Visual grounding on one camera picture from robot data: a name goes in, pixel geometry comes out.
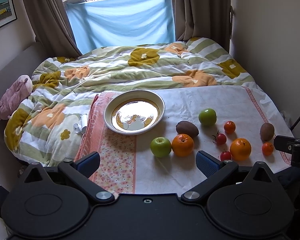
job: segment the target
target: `blue cloth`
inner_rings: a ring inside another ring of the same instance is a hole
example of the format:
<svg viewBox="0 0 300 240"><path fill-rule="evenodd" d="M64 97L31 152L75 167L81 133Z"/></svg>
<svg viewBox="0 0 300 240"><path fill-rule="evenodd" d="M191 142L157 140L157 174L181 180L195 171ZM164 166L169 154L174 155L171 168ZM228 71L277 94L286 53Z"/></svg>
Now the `blue cloth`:
<svg viewBox="0 0 300 240"><path fill-rule="evenodd" d="M171 0L97 0L68 4L79 50L175 41Z"/></svg>

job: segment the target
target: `white plate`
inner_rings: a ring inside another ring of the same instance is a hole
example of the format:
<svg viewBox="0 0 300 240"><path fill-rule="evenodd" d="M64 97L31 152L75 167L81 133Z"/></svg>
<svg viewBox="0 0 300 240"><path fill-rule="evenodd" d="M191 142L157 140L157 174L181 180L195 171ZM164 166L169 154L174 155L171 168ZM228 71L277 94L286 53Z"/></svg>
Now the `white plate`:
<svg viewBox="0 0 300 240"><path fill-rule="evenodd" d="M114 98L106 107L104 120L114 132L137 135L152 129L163 117L162 98L148 90L133 90Z"/></svg>

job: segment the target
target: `comforter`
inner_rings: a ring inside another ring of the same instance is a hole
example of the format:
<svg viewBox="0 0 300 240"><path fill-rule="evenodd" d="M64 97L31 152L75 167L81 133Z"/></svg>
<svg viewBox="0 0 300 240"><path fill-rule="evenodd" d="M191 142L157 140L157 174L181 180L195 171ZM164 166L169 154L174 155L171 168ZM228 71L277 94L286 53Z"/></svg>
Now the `comforter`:
<svg viewBox="0 0 300 240"><path fill-rule="evenodd" d="M75 157L82 135L74 132L74 124L89 113L94 97L103 91L257 88L252 76L207 38L98 48L76 60L48 58L36 68L32 82L33 92L9 119L4 138L17 158L43 166Z"/></svg>

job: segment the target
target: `tablecloth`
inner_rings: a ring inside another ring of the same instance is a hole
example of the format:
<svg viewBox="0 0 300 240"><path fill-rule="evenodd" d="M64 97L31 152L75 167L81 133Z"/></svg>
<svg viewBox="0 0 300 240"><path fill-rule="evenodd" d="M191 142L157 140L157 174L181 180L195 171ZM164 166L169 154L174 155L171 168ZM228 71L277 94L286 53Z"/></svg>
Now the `tablecloth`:
<svg viewBox="0 0 300 240"><path fill-rule="evenodd" d="M87 133L83 136L76 159L98 151L100 168L90 179L99 186L114 193L181 195L206 177L195 165L195 154L204 150L219 159L220 153L229 150L235 138L246 138L251 146L250 157L238 162L252 166L264 161L276 173L290 166L289 154L274 151L264 156L261 151L260 127L270 122L275 135L293 136L272 100L263 91L241 86L207 86L156 90L166 105L163 119L150 131L137 136L124 136L108 129L103 121L103 112L117 92L103 92L93 102L90 110ZM200 111L213 108L217 123L203 128L198 120ZM176 125L186 120L199 128L194 139L193 153L185 158L170 153L168 157L157 158L151 153L151 141L160 136L170 141L177 135ZM217 131L223 132L226 121L236 124L236 131L227 135L227 143L215 146L212 142Z"/></svg>

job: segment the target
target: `tangerine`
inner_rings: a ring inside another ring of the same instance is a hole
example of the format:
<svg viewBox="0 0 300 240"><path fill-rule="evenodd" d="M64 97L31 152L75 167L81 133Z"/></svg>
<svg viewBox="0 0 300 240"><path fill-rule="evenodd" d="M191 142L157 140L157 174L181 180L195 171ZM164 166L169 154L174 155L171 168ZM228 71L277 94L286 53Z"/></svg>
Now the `tangerine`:
<svg viewBox="0 0 300 240"><path fill-rule="evenodd" d="M228 121L225 123L223 128L225 129L226 133L228 134L233 133L235 131L235 123L232 121Z"/></svg>
<svg viewBox="0 0 300 240"><path fill-rule="evenodd" d="M191 154L194 142L189 135L182 133L172 140L171 146L175 155L179 157L186 157Z"/></svg>
<svg viewBox="0 0 300 240"><path fill-rule="evenodd" d="M235 139L230 146L230 152L235 161L244 161L251 154L251 144L245 138Z"/></svg>
<svg viewBox="0 0 300 240"><path fill-rule="evenodd" d="M274 150L274 146L273 146L273 144L271 142L266 142L262 146L262 153L265 156L271 155L271 153L273 152L273 150Z"/></svg>

